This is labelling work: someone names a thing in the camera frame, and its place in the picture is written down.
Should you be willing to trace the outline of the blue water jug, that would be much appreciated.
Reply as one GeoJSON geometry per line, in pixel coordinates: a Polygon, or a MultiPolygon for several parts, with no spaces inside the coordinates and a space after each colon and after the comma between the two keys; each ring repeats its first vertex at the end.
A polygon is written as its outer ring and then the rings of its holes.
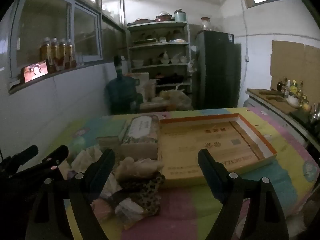
{"type": "Polygon", "coordinates": [[[138,109],[136,80],[123,74],[122,60],[118,55],[114,56],[114,66],[117,76],[105,87],[110,113],[112,115],[136,113],[138,109]]]}

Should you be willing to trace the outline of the white bowl on counter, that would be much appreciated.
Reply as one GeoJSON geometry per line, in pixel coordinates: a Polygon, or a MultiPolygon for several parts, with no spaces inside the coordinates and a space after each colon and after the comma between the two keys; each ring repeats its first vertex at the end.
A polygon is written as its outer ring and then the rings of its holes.
{"type": "Polygon", "coordinates": [[[293,107],[299,107],[299,98],[295,95],[288,95],[286,98],[287,103],[290,104],[293,107]]]}

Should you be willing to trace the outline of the amber drink bottle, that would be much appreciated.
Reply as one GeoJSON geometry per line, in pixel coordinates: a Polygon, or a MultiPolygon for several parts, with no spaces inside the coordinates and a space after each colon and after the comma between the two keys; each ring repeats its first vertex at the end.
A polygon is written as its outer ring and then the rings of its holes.
{"type": "Polygon", "coordinates": [[[65,57],[65,68],[71,69],[76,67],[76,57],[75,57],[75,50],[72,44],[71,39],[67,40],[66,45],[66,57],[65,57]]]}
{"type": "Polygon", "coordinates": [[[51,55],[52,55],[52,61],[55,67],[58,66],[58,61],[59,61],[59,44],[57,41],[57,38],[52,38],[51,39],[51,55]]]}
{"type": "Polygon", "coordinates": [[[45,37],[40,46],[40,61],[46,61],[50,57],[51,42],[49,37],[45,37]]]}
{"type": "Polygon", "coordinates": [[[59,60],[58,60],[58,66],[60,70],[65,69],[65,56],[66,56],[66,41],[65,39],[61,39],[59,41],[59,60]]]}

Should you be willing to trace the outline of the colourful cartoon tablecloth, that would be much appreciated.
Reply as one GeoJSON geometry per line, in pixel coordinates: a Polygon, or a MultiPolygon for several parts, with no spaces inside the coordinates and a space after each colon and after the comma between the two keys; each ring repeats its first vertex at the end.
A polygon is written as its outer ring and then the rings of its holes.
{"type": "MultiPolygon", "coordinates": [[[[271,180],[286,216],[297,213],[319,179],[319,163],[269,114],[258,108],[223,108],[159,112],[160,119],[238,113],[248,120],[277,151],[275,160],[242,175],[249,180],[271,180]]],[[[161,191],[159,215],[124,229],[116,217],[100,223],[109,239],[205,239],[221,204],[207,185],[167,188],[161,191]]]]}

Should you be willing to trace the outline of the white plastic bag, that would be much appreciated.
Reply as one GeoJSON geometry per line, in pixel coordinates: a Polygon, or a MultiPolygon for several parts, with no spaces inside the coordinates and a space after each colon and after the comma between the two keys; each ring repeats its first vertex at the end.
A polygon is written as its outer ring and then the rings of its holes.
{"type": "Polygon", "coordinates": [[[175,89],[163,90],[159,96],[168,100],[177,111],[191,111],[193,110],[192,100],[184,93],[183,89],[179,89],[181,85],[183,83],[178,84],[175,89]]]}

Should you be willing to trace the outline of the phone with lit screen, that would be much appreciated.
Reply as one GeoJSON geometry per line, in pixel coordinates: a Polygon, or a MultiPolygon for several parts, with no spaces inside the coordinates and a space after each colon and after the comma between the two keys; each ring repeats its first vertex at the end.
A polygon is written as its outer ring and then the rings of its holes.
{"type": "Polygon", "coordinates": [[[48,69],[46,61],[41,61],[22,68],[21,80],[23,83],[28,83],[47,74],[48,69]]]}

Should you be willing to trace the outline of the teal pot on shelf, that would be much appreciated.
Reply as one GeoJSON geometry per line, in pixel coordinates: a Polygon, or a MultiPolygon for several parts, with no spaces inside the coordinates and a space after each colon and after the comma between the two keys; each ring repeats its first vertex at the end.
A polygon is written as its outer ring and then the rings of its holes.
{"type": "Polygon", "coordinates": [[[177,22],[186,22],[187,21],[186,13],[182,9],[177,9],[174,12],[174,19],[177,22]]]}

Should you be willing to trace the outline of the orange rimmed cardboard tray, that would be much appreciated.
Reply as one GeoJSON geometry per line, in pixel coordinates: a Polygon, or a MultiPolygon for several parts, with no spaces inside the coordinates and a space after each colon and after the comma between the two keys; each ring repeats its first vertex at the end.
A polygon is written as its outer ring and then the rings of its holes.
{"type": "Polygon", "coordinates": [[[202,149],[237,174],[265,166],[277,156],[268,140],[239,113],[164,119],[158,139],[164,186],[204,184],[198,163],[202,149]]]}

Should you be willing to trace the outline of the wooden kitchen counter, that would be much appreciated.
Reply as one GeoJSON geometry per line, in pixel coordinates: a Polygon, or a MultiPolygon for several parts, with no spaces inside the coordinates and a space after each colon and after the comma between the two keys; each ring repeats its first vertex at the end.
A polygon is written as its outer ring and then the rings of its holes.
{"type": "Polygon", "coordinates": [[[249,98],[271,110],[301,134],[304,132],[319,138],[319,120],[311,122],[311,112],[291,106],[284,97],[270,90],[249,88],[246,93],[249,98]]]}

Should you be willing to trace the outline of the floral tissue box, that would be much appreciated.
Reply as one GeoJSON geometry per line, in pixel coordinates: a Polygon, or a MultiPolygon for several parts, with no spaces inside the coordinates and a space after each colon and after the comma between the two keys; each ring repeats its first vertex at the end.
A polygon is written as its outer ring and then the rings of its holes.
{"type": "Polygon", "coordinates": [[[157,159],[159,118],[141,115],[131,120],[120,146],[122,155],[138,159],[157,159]]]}

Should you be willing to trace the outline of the sliding glass window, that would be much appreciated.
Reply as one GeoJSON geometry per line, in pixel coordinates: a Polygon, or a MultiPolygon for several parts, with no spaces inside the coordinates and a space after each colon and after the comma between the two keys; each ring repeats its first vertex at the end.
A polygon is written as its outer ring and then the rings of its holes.
{"type": "MultiPolygon", "coordinates": [[[[21,69],[40,62],[40,46],[45,37],[57,41],[71,39],[76,65],[100,61],[101,28],[98,13],[76,0],[17,0],[15,3],[9,45],[10,78],[21,77],[21,69]]],[[[48,72],[61,71],[50,57],[48,72]]]]}

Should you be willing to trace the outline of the cardboard sheet on wall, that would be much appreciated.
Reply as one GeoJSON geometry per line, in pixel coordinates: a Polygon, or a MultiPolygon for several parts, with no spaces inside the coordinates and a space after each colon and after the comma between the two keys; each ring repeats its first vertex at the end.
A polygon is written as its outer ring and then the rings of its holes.
{"type": "Polygon", "coordinates": [[[303,83],[302,91],[310,104],[319,102],[319,49],[302,43],[272,41],[271,88],[280,79],[303,83]]]}

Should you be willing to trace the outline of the glass jar on fridge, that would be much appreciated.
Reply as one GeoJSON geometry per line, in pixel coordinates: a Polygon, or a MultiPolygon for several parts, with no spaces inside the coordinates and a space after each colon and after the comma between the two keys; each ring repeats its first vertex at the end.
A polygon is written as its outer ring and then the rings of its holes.
{"type": "Polygon", "coordinates": [[[201,25],[202,25],[202,30],[210,31],[212,29],[209,17],[202,17],[201,18],[201,25]]]}

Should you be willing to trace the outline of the leopard print cloth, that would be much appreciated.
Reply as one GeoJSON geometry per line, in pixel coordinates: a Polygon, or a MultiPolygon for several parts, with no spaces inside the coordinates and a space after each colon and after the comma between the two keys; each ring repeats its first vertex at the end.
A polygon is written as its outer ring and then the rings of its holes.
{"type": "Polygon", "coordinates": [[[160,210],[159,188],[164,184],[165,176],[154,172],[148,177],[125,177],[118,180],[121,189],[106,199],[112,208],[120,204],[121,200],[131,198],[146,211],[149,216],[155,216],[160,210]]]}

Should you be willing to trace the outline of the metal shelving unit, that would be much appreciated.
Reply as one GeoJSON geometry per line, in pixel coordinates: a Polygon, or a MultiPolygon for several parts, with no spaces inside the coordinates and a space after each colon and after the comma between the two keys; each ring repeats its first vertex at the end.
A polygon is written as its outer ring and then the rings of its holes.
{"type": "Polygon", "coordinates": [[[148,73],[155,91],[192,93],[190,28],[186,21],[136,21],[127,26],[132,73],[148,73]]]}

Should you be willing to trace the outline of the black refrigerator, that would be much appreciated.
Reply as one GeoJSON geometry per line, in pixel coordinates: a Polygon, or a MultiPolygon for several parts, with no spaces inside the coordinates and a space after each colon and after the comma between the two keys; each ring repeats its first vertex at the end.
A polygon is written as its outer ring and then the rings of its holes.
{"type": "Polygon", "coordinates": [[[241,81],[241,45],[234,35],[203,30],[196,37],[195,109],[233,108],[241,81]]]}

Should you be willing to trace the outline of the green white carton box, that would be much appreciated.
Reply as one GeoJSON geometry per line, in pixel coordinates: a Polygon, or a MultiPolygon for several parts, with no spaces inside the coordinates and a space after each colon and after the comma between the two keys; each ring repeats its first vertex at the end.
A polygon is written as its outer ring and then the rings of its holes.
{"type": "Polygon", "coordinates": [[[127,130],[126,120],[104,120],[96,134],[100,148],[114,148],[121,145],[127,130]]]}

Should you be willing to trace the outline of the pink towel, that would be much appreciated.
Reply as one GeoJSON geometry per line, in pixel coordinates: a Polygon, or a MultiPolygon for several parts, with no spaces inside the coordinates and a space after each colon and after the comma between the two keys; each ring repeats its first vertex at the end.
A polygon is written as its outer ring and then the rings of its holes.
{"type": "Polygon", "coordinates": [[[114,215],[114,210],[108,202],[102,198],[93,200],[91,208],[97,220],[103,221],[111,218],[114,215]]]}

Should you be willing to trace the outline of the white plush rabbit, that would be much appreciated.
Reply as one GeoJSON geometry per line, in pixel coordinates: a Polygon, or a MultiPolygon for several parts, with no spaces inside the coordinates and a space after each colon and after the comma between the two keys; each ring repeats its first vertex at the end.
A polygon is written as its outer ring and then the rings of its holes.
{"type": "Polygon", "coordinates": [[[159,172],[164,167],[161,161],[150,158],[135,161],[132,157],[123,159],[115,169],[114,177],[120,180],[126,177],[149,177],[155,172],[159,172]]]}

